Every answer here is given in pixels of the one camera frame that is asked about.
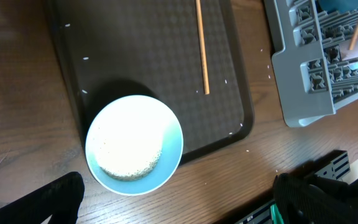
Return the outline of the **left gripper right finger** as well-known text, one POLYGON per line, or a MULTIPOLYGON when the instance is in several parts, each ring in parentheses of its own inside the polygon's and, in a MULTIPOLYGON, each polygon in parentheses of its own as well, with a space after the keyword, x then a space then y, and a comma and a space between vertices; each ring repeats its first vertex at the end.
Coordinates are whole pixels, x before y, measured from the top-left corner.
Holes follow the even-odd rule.
POLYGON ((351 184, 280 174, 273 197, 284 223, 358 223, 358 179, 351 184))

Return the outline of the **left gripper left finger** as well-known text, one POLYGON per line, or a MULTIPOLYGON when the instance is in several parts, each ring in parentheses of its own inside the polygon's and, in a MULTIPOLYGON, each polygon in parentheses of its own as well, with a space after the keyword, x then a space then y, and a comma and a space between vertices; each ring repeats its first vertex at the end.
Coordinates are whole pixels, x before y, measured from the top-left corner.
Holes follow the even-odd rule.
POLYGON ((84 192, 81 174, 69 172, 0 208, 0 223, 76 223, 84 192))

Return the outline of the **light blue rice bowl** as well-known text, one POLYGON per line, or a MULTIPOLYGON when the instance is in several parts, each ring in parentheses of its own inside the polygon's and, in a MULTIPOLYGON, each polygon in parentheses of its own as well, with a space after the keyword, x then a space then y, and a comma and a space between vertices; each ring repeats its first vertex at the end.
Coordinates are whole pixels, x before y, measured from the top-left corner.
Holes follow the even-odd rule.
POLYGON ((161 101, 130 95, 107 104, 86 135, 89 171, 106 189, 126 196, 161 187, 183 154, 181 125, 161 101))

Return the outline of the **blue plate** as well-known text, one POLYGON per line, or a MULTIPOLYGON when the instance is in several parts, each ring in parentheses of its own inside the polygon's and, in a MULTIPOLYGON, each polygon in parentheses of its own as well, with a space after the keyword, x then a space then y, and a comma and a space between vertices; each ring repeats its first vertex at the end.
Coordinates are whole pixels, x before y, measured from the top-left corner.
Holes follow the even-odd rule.
POLYGON ((318 0, 318 3, 322 10, 328 12, 344 13, 358 7, 358 0, 318 0))

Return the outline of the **grey dishwasher rack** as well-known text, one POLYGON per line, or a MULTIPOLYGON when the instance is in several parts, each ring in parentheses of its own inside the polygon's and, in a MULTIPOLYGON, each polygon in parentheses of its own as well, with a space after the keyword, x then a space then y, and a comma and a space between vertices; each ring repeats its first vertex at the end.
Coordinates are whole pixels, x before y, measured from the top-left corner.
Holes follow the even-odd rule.
POLYGON ((343 60, 339 44, 352 39, 358 7, 340 13, 315 0, 265 0, 275 49, 272 67, 291 128, 305 127, 358 100, 358 70, 343 60))

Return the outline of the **dark brown serving tray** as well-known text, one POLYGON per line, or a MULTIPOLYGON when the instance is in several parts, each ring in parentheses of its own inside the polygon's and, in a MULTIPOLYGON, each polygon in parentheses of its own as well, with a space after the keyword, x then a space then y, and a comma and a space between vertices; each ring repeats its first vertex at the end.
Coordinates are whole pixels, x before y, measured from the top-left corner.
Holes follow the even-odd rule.
POLYGON ((194 1, 45 0, 81 140, 108 103, 146 95, 177 116, 182 163, 246 138, 254 109, 231 2, 201 2, 205 95, 194 1))

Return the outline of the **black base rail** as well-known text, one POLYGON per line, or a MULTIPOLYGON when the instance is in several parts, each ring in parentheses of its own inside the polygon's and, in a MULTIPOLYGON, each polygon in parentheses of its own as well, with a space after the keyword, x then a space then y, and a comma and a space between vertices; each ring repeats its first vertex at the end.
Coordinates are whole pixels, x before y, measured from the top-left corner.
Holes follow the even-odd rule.
POLYGON ((351 209, 342 200, 342 178, 350 172, 347 151, 330 152, 303 170, 309 173, 277 176, 273 192, 230 223, 350 223, 351 209))

